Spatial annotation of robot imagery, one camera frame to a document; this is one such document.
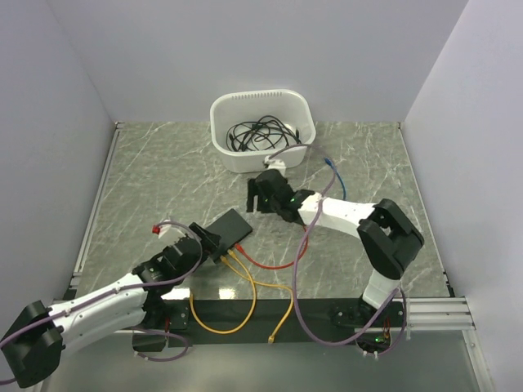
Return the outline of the black network switch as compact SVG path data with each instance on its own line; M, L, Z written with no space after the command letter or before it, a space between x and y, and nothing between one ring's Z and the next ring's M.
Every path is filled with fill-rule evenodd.
M221 236L221 257L227 255L236 243L240 243L253 232L252 226L234 208L221 215L205 229Z

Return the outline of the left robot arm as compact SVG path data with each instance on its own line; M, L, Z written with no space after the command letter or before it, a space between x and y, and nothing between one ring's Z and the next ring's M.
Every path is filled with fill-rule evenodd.
M153 234L165 248L115 282L79 298L27 305L1 339L1 351L20 388L50 376L63 354L121 329L156 327L164 318L163 295L218 250L221 236L193 223L164 220Z

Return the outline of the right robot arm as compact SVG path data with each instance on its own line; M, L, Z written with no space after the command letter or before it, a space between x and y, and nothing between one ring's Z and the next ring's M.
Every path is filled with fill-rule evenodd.
M353 203L308 189L295 191L276 169L248 180L247 211L275 213L288 223L318 225L359 239L373 267L359 307L360 318L369 326L387 318L386 299L400 286L425 243L411 220L388 198Z

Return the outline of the white plastic tub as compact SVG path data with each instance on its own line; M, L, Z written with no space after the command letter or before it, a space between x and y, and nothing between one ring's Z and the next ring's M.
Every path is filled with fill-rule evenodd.
M316 129L306 99L289 89L242 91L217 98L210 108L212 144L225 168L235 173L259 172L264 158L291 146L277 158L299 165Z

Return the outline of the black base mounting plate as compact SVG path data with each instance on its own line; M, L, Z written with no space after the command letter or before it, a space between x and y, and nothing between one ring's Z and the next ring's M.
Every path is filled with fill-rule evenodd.
M165 301L163 305L145 316L140 325L147 329L175 333L191 345L259 344L267 343L270 334L288 310L288 299L258 300L251 318L238 332L228 335L211 333L195 321L188 300ZM198 317L210 328L230 330L240 325L250 310L250 300L196 300ZM374 311L356 298L301 299L301 315L306 325L320 339L342 341L360 330L373 316ZM404 306L399 301L390 303L372 327L357 340L358 343L376 344L385 349L379 332L389 327L399 328L405 319Z

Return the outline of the aluminium frame rail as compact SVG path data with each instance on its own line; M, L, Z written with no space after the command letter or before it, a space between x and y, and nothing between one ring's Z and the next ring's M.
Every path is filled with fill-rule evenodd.
M413 331L476 329L465 297L408 298L407 313L407 326Z

